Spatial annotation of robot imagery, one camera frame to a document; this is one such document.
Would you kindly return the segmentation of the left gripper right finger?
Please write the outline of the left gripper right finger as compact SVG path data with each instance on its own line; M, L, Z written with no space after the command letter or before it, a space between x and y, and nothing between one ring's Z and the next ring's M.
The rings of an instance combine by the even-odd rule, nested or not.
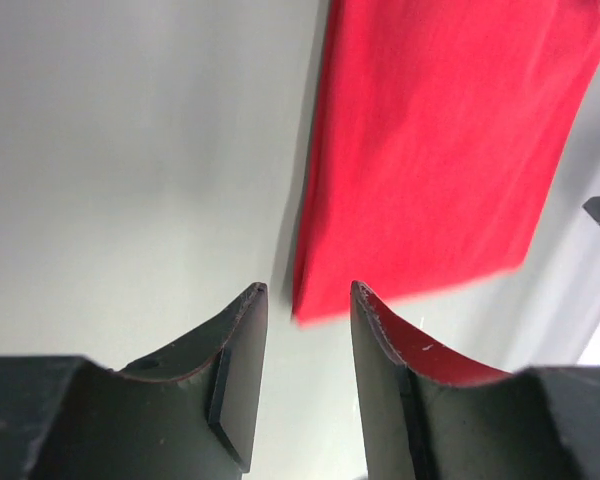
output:
M370 478L600 479L600 367L489 367L360 282L350 325Z

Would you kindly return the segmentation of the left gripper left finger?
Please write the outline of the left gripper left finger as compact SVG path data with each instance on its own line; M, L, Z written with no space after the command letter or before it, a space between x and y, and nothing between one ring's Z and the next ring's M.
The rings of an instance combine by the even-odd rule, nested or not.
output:
M122 370L82 356L0 356L0 479L241 478L267 325L257 282Z

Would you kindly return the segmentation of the red t shirt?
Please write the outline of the red t shirt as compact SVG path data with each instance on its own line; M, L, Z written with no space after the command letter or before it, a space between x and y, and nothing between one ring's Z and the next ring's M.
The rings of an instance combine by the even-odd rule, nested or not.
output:
M518 268L599 64L599 1L333 2L296 321Z

